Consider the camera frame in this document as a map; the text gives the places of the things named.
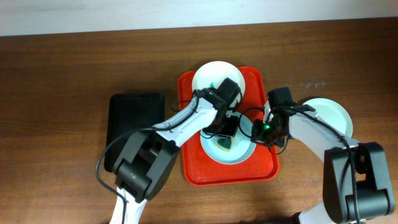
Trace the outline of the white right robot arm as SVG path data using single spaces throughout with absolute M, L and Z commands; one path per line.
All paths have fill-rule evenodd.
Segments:
M 364 223 L 394 213 L 396 202 L 383 147 L 345 136 L 309 105 L 297 105 L 289 88 L 267 94 L 264 119 L 253 123 L 250 140 L 285 149 L 305 144 L 323 161 L 323 200 L 297 212 L 292 223 Z

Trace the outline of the light blue plate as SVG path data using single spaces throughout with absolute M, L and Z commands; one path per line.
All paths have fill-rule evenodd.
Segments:
M 232 146 L 230 151 L 221 150 L 216 140 L 219 137 L 211 137 L 200 131 L 200 142 L 205 153 L 214 161 L 220 164 L 234 165 L 245 161 L 254 152 L 256 145 L 251 142 L 246 135 L 252 130 L 252 122 L 245 115 L 240 118 L 239 112 L 234 112 L 231 116 L 239 118 L 238 129 L 235 137 L 231 137 Z

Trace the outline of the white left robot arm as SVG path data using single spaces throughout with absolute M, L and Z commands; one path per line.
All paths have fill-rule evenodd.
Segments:
M 221 121 L 241 98 L 240 86 L 225 78 L 218 87 L 194 90 L 189 104 L 170 119 L 127 132 L 127 142 L 112 168 L 117 201 L 111 223 L 138 223 L 146 203 L 169 178 L 181 146 Z

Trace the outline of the yellow green sponge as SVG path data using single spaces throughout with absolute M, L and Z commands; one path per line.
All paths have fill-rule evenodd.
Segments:
M 230 151 L 232 146 L 232 139 L 230 137 L 219 138 L 216 140 L 217 146 L 223 151 Z

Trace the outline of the light green plate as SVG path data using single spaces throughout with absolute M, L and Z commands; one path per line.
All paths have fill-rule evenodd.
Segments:
M 314 98 L 303 103 L 316 110 L 321 118 L 347 137 L 353 135 L 353 122 L 349 113 L 337 102 L 326 98 Z

